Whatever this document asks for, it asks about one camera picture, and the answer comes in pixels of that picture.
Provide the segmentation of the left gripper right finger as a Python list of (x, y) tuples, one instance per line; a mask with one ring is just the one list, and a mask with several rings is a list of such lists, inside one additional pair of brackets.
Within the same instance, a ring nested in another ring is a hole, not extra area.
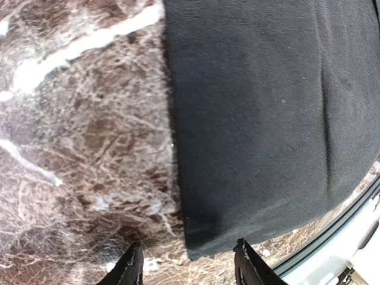
[(237, 285), (287, 285), (244, 238), (237, 240), (233, 251)]

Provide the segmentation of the black long sleeve shirt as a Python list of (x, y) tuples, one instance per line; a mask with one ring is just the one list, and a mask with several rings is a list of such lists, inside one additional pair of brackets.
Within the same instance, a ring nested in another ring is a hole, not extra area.
[(164, 7), (189, 258), (345, 201), (379, 157), (379, 2)]

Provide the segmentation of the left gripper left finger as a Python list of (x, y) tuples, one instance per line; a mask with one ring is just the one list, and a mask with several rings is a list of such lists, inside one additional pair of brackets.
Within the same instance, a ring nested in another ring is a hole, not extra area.
[(143, 285), (143, 247), (133, 243), (98, 285)]

